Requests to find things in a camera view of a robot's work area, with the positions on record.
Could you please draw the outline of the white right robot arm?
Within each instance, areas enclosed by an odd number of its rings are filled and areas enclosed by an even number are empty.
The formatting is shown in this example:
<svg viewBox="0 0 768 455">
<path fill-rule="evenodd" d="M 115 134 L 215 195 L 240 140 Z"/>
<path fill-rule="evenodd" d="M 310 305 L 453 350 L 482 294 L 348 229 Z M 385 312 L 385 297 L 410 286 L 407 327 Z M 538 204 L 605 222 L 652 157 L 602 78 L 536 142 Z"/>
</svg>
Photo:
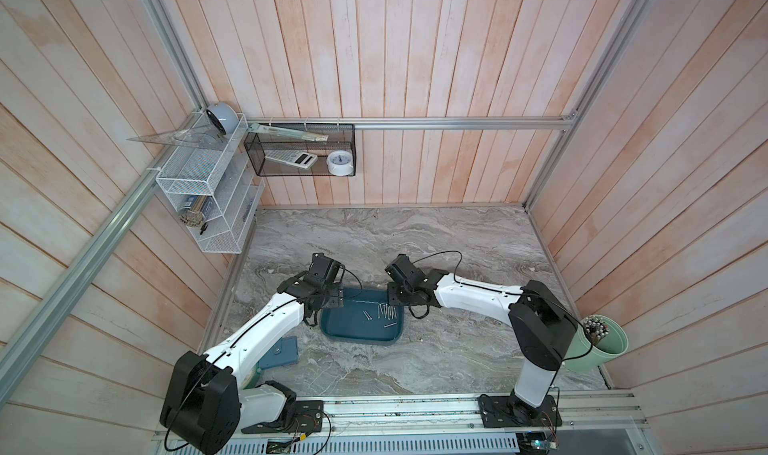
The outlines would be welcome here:
<svg viewBox="0 0 768 455">
<path fill-rule="evenodd" d="M 549 394 L 576 335 L 578 319 L 542 282 L 504 286 L 432 269 L 424 272 L 405 254 L 386 268 L 387 294 L 396 305 L 455 308 L 493 318 L 512 328 L 525 362 L 508 396 L 477 397 L 486 428 L 562 425 Z"/>
</svg>

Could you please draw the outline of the silver screws pile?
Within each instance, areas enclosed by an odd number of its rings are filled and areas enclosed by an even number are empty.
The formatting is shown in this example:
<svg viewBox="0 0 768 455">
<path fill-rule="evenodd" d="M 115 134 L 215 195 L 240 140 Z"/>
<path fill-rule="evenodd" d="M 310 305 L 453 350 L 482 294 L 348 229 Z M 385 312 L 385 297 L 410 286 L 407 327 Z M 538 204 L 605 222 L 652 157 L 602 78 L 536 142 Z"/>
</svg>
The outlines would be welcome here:
<svg viewBox="0 0 768 455">
<path fill-rule="evenodd" d="M 398 323 L 398 310 L 389 304 L 377 305 L 377 319 L 381 320 L 384 328 L 396 326 Z"/>
</svg>

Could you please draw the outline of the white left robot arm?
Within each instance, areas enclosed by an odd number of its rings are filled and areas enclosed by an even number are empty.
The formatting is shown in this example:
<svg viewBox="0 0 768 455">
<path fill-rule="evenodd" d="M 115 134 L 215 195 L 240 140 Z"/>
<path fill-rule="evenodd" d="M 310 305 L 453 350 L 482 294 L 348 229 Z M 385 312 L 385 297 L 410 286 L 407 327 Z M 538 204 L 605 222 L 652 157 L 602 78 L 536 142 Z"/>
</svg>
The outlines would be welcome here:
<svg viewBox="0 0 768 455">
<path fill-rule="evenodd" d="M 279 382 L 248 389 L 261 358 L 286 333 L 340 296 L 346 267 L 321 252 L 309 267 L 278 286 L 268 303 L 224 341 L 175 363 L 160 412 L 166 434 L 203 454 L 220 451 L 236 431 L 300 426 L 296 394 Z"/>
</svg>

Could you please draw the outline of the teal plastic storage tray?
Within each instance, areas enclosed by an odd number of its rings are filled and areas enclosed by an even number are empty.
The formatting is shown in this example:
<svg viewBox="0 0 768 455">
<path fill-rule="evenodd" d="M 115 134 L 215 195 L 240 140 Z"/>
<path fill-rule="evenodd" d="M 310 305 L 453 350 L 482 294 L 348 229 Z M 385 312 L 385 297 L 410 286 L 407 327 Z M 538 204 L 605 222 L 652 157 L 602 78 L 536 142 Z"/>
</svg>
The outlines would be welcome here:
<svg viewBox="0 0 768 455">
<path fill-rule="evenodd" d="M 321 311 L 320 328 L 328 338 L 383 346 L 392 345 L 400 338 L 404 329 L 403 306 L 392 305 L 398 310 L 396 326 L 384 328 L 382 321 L 377 319 L 377 305 L 389 304 L 386 290 L 344 287 L 342 297 L 342 307 L 324 308 Z M 363 311 L 367 311 L 372 320 L 367 320 Z"/>
</svg>

